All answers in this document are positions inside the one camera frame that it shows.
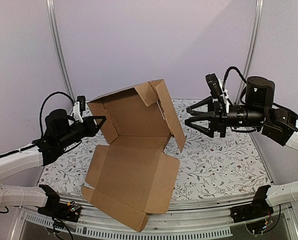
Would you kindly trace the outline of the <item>brown cardboard box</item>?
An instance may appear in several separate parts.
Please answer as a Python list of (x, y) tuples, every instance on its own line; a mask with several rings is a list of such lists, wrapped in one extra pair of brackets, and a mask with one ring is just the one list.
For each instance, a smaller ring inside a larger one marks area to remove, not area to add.
[(164, 150), (186, 138), (164, 80), (151, 80), (99, 96), (88, 103), (106, 118), (91, 159), (83, 198), (121, 224), (141, 232), (150, 214), (168, 211), (180, 161)]

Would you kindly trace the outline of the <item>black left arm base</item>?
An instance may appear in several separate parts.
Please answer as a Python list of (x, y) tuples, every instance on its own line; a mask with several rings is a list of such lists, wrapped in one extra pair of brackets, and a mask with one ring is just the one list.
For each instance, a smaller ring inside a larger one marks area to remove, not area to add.
[(66, 203), (60, 202), (60, 196), (48, 185), (40, 184), (39, 187), (44, 190), (47, 196), (45, 206), (37, 209), (39, 214), (73, 223), (78, 222), (82, 207), (77, 212), (65, 213)]

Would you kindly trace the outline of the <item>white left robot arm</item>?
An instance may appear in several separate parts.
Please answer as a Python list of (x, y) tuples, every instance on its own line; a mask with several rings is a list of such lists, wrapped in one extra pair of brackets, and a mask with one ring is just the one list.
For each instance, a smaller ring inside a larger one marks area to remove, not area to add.
[(63, 213), (59, 195), (48, 185), (23, 187), (1, 184), (1, 180), (22, 171), (47, 166), (67, 153), (67, 147), (94, 137), (105, 123), (105, 116), (73, 117), (64, 109), (45, 117), (46, 131), (31, 144), (0, 155), (0, 208), (34, 206), (52, 217)]

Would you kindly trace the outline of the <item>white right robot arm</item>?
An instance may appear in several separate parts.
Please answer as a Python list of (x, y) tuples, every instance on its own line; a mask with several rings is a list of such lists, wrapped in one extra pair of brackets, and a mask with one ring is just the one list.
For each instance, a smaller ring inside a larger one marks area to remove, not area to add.
[(211, 95), (186, 109), (191, 115), (184, 122), (186, 126), (210, 138), (216, 132), (225, 137), (227, 128), (239, 132), (240, 127), (249, 127), (281, 146), (298, 151), (298, 115), (274, 103), (273, 81), (249, 77), (244, 90), (245, 103), (233, 105), (223, 81), (215, 74), (208, 74), (205, 79)]

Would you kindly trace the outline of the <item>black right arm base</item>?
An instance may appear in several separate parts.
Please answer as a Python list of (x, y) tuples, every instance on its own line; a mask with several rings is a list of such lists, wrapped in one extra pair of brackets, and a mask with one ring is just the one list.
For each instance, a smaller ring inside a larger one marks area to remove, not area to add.
[(230, 208), (230, 217), (234, 223), (250, 221), (258, 218), (264, 218), (259, 223), (252, 222), (246, 225), (246, 229), (253, 235), (260, 235), (268, 227), (269, 220), (274, 213), (273, 207), (266, 202), (267, 192), (270, 185), (264, 185), (258, 188), (252, 202)]

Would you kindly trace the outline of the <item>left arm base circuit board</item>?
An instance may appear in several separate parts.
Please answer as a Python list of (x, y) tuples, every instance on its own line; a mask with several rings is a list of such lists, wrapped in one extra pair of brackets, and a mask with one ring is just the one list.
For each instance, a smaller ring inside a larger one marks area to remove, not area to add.
[(79, 203), (75, 203), (74, 201), (67, 202), (65, 204), (65, 213), (75, 213), (77, 212), (82, 206)]

